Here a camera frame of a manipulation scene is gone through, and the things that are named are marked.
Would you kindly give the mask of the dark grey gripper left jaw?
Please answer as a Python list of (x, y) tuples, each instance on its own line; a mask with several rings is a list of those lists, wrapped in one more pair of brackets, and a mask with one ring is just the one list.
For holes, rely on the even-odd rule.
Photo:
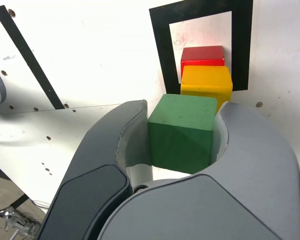
[(134, 187), (153, 180), (148, 104), (125, 102), (78, 146), (41, 225), (39, 240), (95, 240)]

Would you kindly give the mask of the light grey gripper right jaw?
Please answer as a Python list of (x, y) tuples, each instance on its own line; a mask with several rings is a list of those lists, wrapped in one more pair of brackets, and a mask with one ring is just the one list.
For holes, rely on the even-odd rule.
[(228, 102), (215, 119), (212, 164), (157, 180), (125, 200), (101, 240), (300, 240), (300, 167), (257, 110)]

